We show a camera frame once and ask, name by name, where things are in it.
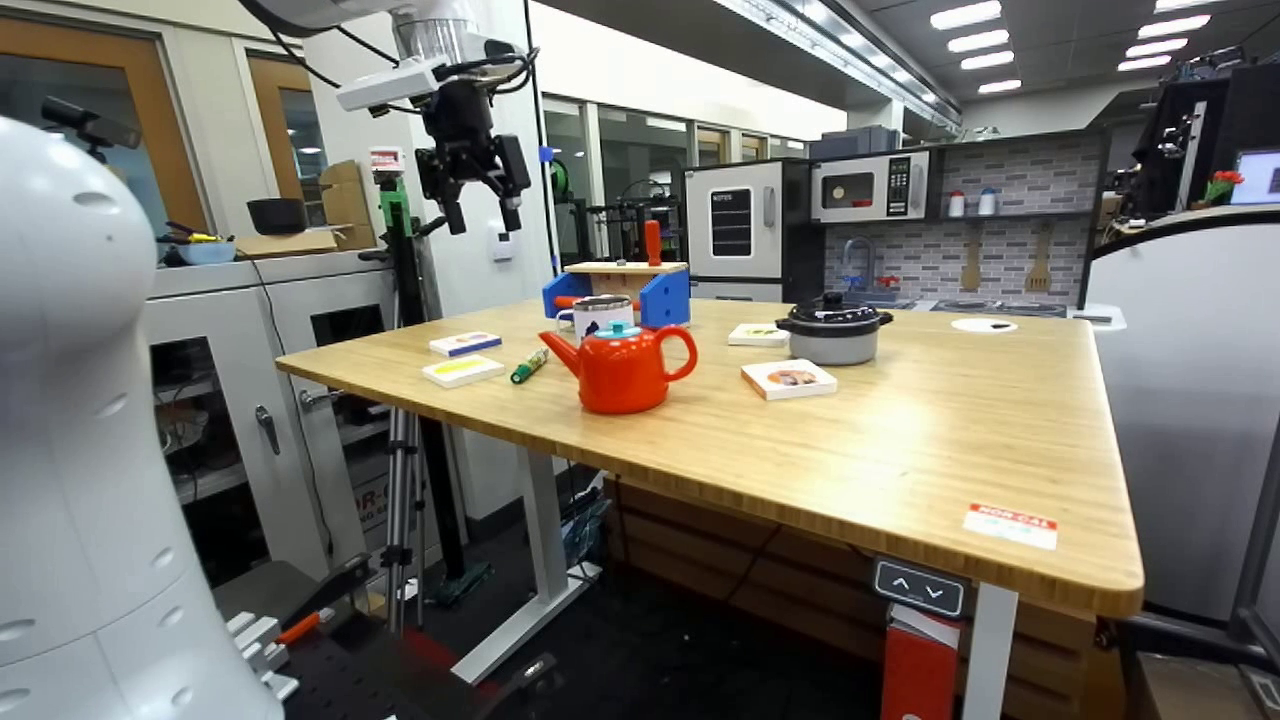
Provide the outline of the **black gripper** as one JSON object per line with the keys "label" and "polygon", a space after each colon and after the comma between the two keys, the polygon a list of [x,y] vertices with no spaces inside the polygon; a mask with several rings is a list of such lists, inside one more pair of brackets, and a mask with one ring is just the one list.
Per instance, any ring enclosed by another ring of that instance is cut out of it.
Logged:
{"label": "black gripper", "polygon": [[527,163],[515,135],[490,131],[490,92],[471,81],[443,83],[419,100],[426,147],[417,152],[425,190],[441,201],[452,234],[468,232],[459,187],[487,184],[501,197],[505,232],[520,232]]}

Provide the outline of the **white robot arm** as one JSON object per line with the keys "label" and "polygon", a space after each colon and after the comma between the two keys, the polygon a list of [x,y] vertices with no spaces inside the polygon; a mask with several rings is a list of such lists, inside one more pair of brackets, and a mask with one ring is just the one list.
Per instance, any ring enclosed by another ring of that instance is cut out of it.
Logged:
{"label": "white robot arm", "polygon": [[459,190],[482,184],[501,222],[520,227],[520,197],[533,187],[515,135],[490,126],[490,100],[515,92],[535,54],[480,34],[459,0],[241,0],[276,34],[341,31],[383,67],[330,83],[344,112],[410,112],[432,135],[417,152],[419,187],[452,234],[463,232]]}

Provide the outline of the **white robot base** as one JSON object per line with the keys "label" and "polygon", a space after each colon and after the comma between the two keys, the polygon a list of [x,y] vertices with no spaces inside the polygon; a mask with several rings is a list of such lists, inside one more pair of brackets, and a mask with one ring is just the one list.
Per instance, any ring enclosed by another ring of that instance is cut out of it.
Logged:
{"label": "white robot base", "polygon": [[161,452],[152,282],[122,178],[0,119],[0,720],[283,720]]}

